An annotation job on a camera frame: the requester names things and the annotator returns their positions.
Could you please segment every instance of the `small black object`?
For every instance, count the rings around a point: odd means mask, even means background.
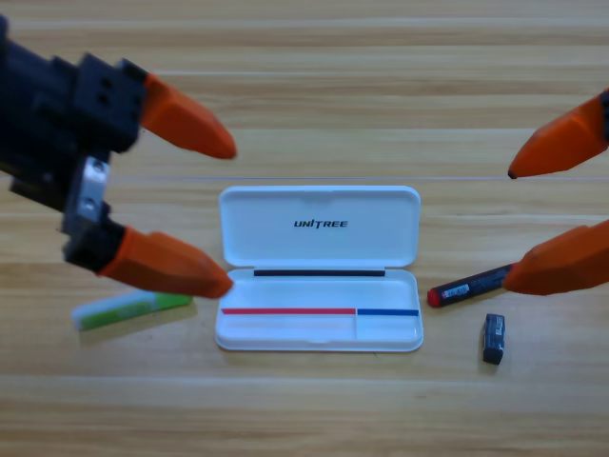
[[[505,317],[500,314],[486,314],[482,359],[487,364],[498,365],[505,348]]]

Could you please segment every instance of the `screw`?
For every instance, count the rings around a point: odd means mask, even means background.
[[[103,173],[104,172],[104,164],[100,160],[96,160],[95,162],[93,162],[93,169],[95,169],[95,171]]]
[[[92,198],[86,198],[83,200],[83,207],[85,207],[85,209],[93,210],[95,209],[95,202]]]

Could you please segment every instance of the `blue stripe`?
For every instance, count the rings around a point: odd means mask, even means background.
[[[358,316],[418,316],[418,309],[358,309]]]

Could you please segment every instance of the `wooden table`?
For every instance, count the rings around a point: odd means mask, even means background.
[[[231,185],[400,184],[422,196],[425,342],[410,354],[231,353],[217,303],[79,335],[126,288],[63,264],[58,214],[0,192],[2,457],[602,456],[609,288],[436,311],[437,284],[608,213],[606,156],[539,179],[507,165],[609,81],[605,0],[0,1],[46,56],[127,57],[214,108],[240,157],[144,133],[116,157],[116,220],[222,259]],[[4,186],[9,178],[1,178]],[[481,362],[486,312],[506,352]]]

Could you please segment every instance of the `black marker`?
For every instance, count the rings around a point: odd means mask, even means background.
[[[427,292],[427,303],[432,308],[442,308],[501,288],[503,286],[503,279],[505,279],[505,276],[507,276],[512,267],[513,264],[505,265],[432,288]]]

